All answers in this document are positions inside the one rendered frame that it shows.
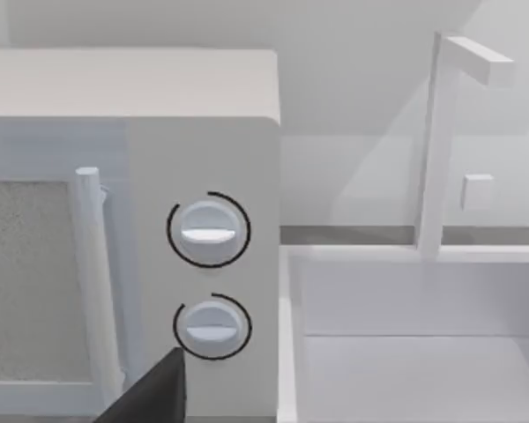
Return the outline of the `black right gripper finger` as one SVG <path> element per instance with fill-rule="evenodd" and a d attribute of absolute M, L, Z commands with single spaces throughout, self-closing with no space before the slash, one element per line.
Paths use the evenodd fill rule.
<path fill-rule="evenodd" d="M 92 423 L 185 423 L 184 350 L 173 348 Z"/>

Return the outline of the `small white microwave knob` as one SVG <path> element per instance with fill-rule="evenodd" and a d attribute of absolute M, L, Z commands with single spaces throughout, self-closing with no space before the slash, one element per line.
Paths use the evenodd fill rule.
<path fill-rule="evenodd" d="M 186 344 L 204 356 L 232 352 L 240 342 L 242 329 L 239 313 L 220 301 L 204 301 L 188 308 L 181 323 Z"/>

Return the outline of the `large white microwave knob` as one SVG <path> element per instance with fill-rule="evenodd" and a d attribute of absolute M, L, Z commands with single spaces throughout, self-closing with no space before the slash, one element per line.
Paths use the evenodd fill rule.
<path fill-rule="evenodd" d="M 241 224 L 229 206 L 215 200 L 203 200 L 179 212 L 172 234 L 189 259 L 216 264 L 236 254 L 240 246 Z"/>

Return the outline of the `microwave oven door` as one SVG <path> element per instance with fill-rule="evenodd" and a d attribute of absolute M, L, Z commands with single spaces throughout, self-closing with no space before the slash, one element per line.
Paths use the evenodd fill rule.
<path fill-rule="evenodd" d="M 0 122 L 0 414 L 92 416 L 75 178 L 127 169 L 119 122 Z"/>

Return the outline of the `pale microwave oven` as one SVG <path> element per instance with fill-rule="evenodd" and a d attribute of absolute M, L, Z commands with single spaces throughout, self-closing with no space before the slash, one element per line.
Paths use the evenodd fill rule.
<path fill-rule="evenodd" d="M 181 347 L 185 423 L 278 418 L 277 67 L 269 50 L 0 48 L 0 122 L 125 129 L 127 169 L 105 183 L 104 201 L 123 393 Z M 203 200 L 240 220 L 240 246 L 222 263 L 189 259 L 173 238 L 179 212 Z M 204 301 L 241 317 L 226 355 L 200 355 L 183 339 L 186 310 Z M 0 414 L 0 423 L 94 421 L 112 404 L 92 416 Z"/>

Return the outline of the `white sink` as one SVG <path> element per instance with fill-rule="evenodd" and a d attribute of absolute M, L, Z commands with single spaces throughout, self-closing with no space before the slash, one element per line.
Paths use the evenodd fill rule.
<path fill-rule="evenodd" d="M 529 423 L 529 246 L 284 246 L 279 423 Z"/>

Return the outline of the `tall white tap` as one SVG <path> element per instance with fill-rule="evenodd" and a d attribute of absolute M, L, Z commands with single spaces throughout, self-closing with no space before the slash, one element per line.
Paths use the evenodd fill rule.
<path fill-rule="evenodd" d="M 423 261 L 437 259 L 442 246 L 445 197 L 460 77 L 481 85 L 513 86 L 516 62 L 464 35 L 436 33 L 428 83 L 419 218 L 415 245 Z"/>

